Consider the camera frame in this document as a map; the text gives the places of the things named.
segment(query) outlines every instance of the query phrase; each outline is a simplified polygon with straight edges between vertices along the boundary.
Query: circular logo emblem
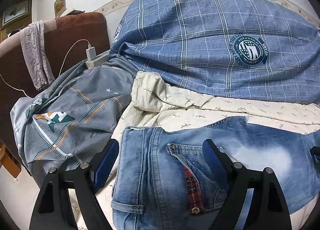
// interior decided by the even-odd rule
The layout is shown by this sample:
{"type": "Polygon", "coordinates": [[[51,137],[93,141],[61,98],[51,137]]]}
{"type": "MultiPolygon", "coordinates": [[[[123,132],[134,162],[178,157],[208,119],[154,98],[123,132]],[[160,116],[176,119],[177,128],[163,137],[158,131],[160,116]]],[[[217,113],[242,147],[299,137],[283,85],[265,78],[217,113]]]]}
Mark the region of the circular logo emblem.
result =
{"type": "Polygon", "coordinates": [[[268,48],[261,38],[256,40],[251,36],[235,36],[230,42],[230,48],[236,60],[243,66],[265,63],[268,58],[268,48]]]}
{"type": "Polygon", "coordinates": [[[122,25],[119,24],[117,27],[117,30],[115,32],[115,36],[113,37],[112,43],[115,43],[118,40],[119,32],[120,32],[121,28],[122,28],[122,25]]]}

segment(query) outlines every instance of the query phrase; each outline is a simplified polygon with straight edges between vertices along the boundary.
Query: towel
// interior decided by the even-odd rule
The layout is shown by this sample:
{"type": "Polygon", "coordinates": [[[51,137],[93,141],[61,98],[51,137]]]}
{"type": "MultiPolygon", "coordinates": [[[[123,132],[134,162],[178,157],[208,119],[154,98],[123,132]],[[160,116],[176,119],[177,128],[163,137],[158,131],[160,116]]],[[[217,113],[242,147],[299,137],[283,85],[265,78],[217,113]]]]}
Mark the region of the towel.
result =
{"type": "Polygon", "coordinates": [[[30,23],[20,31],[23,57],[33,85],[41,90],[55,80],[47,56],[44,53],[44,22],[30,23]]]}

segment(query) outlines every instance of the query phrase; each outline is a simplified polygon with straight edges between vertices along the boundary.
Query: framed picture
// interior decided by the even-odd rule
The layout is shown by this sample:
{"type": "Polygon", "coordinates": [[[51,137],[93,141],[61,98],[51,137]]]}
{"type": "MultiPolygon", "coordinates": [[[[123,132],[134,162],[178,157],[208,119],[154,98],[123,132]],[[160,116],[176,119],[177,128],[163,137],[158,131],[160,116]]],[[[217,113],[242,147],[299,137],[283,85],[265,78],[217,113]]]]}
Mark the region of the framed picture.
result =
{"type": "Polygon", "coordinates": [[[66,0],[56,0],[54,2],[54,15],[59,17],[66,10],[66,0]]]}
{"type": "Polygon", "coordinates": [[[1,29],[31,15],[32,0],[12,0],[1,17],[1,29]]]}

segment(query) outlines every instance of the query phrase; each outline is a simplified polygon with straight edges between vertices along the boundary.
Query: power strip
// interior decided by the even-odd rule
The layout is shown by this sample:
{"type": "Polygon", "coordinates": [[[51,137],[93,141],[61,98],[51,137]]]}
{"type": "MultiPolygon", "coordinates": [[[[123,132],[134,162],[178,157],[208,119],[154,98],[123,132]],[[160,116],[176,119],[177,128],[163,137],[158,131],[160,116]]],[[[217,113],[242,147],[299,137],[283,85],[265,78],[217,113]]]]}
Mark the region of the power strip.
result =
{"type": "Polygon", "coordinates": [[[87,60],[85,62],[85,65],[87,66],[87,68],[100,66],[102,63],[109,60],[109,52],[110,50],[107,50],[106,52],[99,54],[94,60],[87,60]]]}

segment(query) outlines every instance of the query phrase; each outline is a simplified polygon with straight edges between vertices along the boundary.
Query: metal screw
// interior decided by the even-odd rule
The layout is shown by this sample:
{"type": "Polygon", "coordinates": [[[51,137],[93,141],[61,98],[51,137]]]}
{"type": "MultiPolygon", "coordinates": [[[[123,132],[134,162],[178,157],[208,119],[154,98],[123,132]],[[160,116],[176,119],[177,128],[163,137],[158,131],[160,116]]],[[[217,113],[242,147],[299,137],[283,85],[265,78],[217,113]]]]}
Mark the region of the metal screw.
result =
{"type": "Polygon", "coordinates": [[[200,209],[197,207],[194,207],[193,209],[191,209],[191,212],[196,215],[200,212],[200,209]]]}
{"type": "Polygon", "coordinates": [[[273,173],[273,169],[271,169],[271,168],[269,168],[269,167],[266,167],[266,172],[269,173],[269,174],[271,174],[271,173],[273,173]]]}
{"type": "Polygon", "coordinates": [[[236,168],[236,169],[241,169],[242,168],[242,164],[240,162],[235,162],[233,164],[233,166],[236,168]]]}
{"type": "Polygon", "coordinates": [[[49,173],[50,174],[53,174],[53,173],[55,173],[57,171],[57,168],[56,167],[51,167],[50,169],[49,169],[49,173]]]}
{"type": "Polygon", "coordinates": [[[89,167],[89,163],[87,163],[87,162],[83,162],[80,164],[81,169],[86,169],[87,167],[89,167]]]}

